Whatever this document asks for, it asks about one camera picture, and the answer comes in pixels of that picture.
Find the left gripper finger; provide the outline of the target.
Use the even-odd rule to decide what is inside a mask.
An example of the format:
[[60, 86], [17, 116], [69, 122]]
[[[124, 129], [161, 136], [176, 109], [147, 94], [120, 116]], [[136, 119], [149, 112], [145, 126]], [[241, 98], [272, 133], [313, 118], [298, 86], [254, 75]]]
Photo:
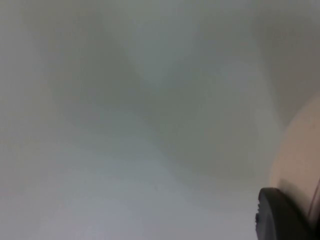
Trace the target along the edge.
[[311, 228], [299, 208], [279, 189], [258, 194], [255, 231], [258, 240], [309, 240]]

